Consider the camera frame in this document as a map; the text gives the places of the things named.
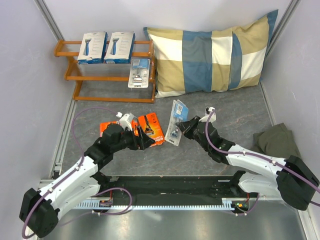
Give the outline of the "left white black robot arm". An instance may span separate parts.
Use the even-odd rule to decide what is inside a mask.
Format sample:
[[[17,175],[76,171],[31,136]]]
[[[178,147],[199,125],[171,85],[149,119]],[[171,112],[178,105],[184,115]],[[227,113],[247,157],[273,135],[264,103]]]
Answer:
[[[110,185],[100,171],[113,159],[114,153],[124,149],[145,150],[154,143],[141,126],[130,130],[120,124],[109,124],[69,170],[47,186],[39,190],[30,188],[24,193],[19,213],[23,221],[22,238],[33,237],[26,234],[27,228],[43,238],[80,202],[96,195],[106,196]]]

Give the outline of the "clear blister razor pack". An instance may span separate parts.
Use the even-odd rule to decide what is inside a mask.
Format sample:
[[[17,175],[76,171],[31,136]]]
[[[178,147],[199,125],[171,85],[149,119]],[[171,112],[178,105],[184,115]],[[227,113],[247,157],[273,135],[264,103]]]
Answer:
[[[179,99],[173,101],[169,124],[164,139],[174,146],[179,145],[182,137],[178,123],[187,121],[188,113],[189,109],[182,101]]]

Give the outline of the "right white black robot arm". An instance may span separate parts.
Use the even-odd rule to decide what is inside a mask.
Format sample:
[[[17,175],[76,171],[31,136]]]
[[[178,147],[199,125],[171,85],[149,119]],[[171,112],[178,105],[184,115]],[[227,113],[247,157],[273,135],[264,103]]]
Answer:
[[[255,193],[281,198],[291,207],[305,211],[320,191],[320,181],[299,157],[274,157],[248,150],[220,137],[211,121],[198,116],[176,126],[215,162],[246,170],[229,184],[229,191],[235,197]]]

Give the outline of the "white box blue razor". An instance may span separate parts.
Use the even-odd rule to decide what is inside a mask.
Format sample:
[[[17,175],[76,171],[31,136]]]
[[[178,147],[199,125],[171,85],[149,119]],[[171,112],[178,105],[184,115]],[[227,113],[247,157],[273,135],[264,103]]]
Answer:
[[[85,33],[79,49],[77,63],[79,65],[103,63],[107,39],[108,33],[105,31]]]
[[[135,38],[134,31],[113,32],[106,50],[104,62],[106,64],[129,64]]]

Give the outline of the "Gillette razor blister pack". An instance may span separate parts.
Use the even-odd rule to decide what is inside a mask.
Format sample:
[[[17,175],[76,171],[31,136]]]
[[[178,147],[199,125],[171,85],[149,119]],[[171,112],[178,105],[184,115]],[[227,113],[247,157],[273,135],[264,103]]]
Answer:
[[[134,58],[131,60],[128,87],[131,89],[146,89],[149,86],[151,60],[149,58]]]

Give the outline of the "orange black razor pack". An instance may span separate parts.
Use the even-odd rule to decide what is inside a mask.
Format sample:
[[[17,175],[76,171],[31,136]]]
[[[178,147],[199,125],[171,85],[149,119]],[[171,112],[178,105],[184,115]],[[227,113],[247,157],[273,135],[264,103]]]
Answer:
[[[160,146],[165,142],[165,135],[155,112],[139,116],[138,122],[144,133],[155,141],[152,147]]]

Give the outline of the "orange razor cartridge pack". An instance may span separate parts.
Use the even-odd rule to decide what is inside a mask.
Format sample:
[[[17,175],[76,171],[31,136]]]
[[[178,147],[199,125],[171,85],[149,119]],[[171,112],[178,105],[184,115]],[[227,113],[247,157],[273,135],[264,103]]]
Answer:
[[[119,121],[108,121],[108,122],[102,122],[99,125],[99,129],[100,129],[100,137],[103,136],[103,132],[104,130],[111,124],[120,124]],[[137,126],[139,125],[138,121],[136,119],[131,121],[131,127],[133,129],[133,132],[136,136],[138,136],[138,130],[137,130]]]

